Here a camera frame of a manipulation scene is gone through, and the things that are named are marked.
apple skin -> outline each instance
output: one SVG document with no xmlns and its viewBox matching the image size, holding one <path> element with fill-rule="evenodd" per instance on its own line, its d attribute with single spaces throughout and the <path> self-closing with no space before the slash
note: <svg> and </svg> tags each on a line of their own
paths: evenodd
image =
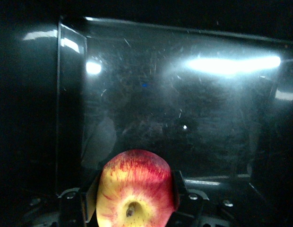
<svg viewBox="0 0 293 227">
<path fill-rule="evenodd" d="M 96 200 L 99 227 L 164 227 L 173 211 L 171 169 L 158 155 L 128 150 L 104 166 Z"/>
</svg>

red and yellow apple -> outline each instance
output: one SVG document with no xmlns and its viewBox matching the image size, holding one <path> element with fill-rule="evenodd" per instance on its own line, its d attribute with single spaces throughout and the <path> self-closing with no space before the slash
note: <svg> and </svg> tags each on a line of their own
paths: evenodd
<svg viewBox="0 0 293 227">
<path fill-rule="evenodd" d="M 158 155 L 129 150 L 104 166 L 96 200 L 99 227 L 164 227 L 173 211 L 171 169 Z"/>
</svg>

bolt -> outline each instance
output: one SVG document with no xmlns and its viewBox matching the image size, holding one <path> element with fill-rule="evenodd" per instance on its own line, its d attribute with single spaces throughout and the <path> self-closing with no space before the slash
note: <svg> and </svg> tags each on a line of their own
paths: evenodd
<svg viewBox="0 0 293 227">
<path fill-rule="evenodd" d="M 67 199 L 70 200 L 70 199 L 73 199 L 75 195 L 76 195 L 75 192 L 69 192 L 66 196 L 67 196 Z"/>
<path fill-rule="evenodd" d="M 189 198 L 190 198 L 191 200 L 197 200 L 197 199 L 198 199 L 198 196 L 197 196 L 197 194 L 195 194 L 195 193 L 190 193 L 190 194 L 189 194 Z"/>
<path fill-rule="evenodd" d="M 175 221 L 175 226 L 181 226 L 181 225 L 182 225 L 182 221 L 179 221 L 179 220 Z"/>
<path fill-rule="evenodd" d="M 233 207 L 233 203 L 230 202 L 229 200 L 223 200 L 223 205 L 226 207 Z"/>
<path fill-rule="evenodd" d="M 40 198 L 33 198 L 30 202 L 30 206 L 35 206 L 40 203 L 42 200 Z"/>
</svg>

black mount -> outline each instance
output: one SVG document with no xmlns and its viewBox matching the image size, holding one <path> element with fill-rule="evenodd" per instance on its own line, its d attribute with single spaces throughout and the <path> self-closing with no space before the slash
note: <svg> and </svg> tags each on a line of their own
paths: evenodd
<svg viewBox="0 0 293 227">
<path fill-rule="evenodd" d="M 101 170 L 95 171 L 82 188 L 66 190 L 60 196 L 59 227 L 86 227 L 95 212 L 96 195 Z M 229 222 L 202 216 L 207 195 L 199 190 L 187 189 L 181 171 L 173 171 L 175 204 L 178 209 L 172 213 L 167 227 L 229 227 Z"/>
</svg>

dark background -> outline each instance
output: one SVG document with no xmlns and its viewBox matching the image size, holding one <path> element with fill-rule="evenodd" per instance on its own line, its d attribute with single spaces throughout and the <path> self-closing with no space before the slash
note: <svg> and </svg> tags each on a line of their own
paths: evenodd
<svg viewBox="0 0 293 227">
<path fill-rule="evenodd" d="M 23 37 L 57 30 L 60 15 L 293 41 L 291 0 L 0 0 L 0 215 L 22 201 L 21 190 L 55 191 L 57 38 L 25 42 Z"/>
</svg>

